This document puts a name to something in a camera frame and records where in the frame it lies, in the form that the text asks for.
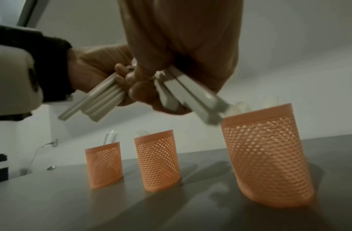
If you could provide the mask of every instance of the power cord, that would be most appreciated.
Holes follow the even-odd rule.
[[[30,169],[31,169],[31,167],[32,167],[33,161],[34,161],[36,155],[38,154],[39,149],[44,148],[44,146],[46,146],[46,145],[52,145],[52,146],[53,146],[53,145],[57,145],[56,142],[57,142],[57,140],[55,140],[55,141],[53,141],[53,142],[50,142],[50,143],[43,144],[42,146],[39,146],[39,147],[36,149],[35,154],[34,154],[34,157],[32,158],[32,161],[30,162],[30,165],[28,166],[28,170],[27,170],[26,175],[28,175],[28,173],[29,173],[29,171],[30,171]]]

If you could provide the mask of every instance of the wall outlet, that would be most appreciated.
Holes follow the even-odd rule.
[[[58,146],[58,139],[55,139],[53,141],[52,147],[57,147]]]

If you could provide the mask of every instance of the orange mesh cup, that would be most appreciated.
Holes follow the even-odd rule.
[[[157,192],[180,180],[173,130],[134,139],[145,190]]]
[[[221,125],[241,192],[272,207],[314,197],[291,104],[225,118]]]
[[[85,150],[92,189],[115,183],[123,177],[120,142]]]

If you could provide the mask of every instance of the black sleeve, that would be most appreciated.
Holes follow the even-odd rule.
[[[0,45],[21,48],[31,54],[43,102],[66,100],[74,92],[67,72],[67,51],[71,48],[67,41],[43,36],[35,30],[0,25]]]

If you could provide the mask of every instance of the gray table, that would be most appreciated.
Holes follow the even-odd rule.
[[[245,198],[227,151],[179,155],[182,182],[143,189],[136,159],[124,179],[90,190],[85,165],[0,183],[2,230],[352,230],[352,135],[303,141],[317,190],[312,206],[273,209]]]

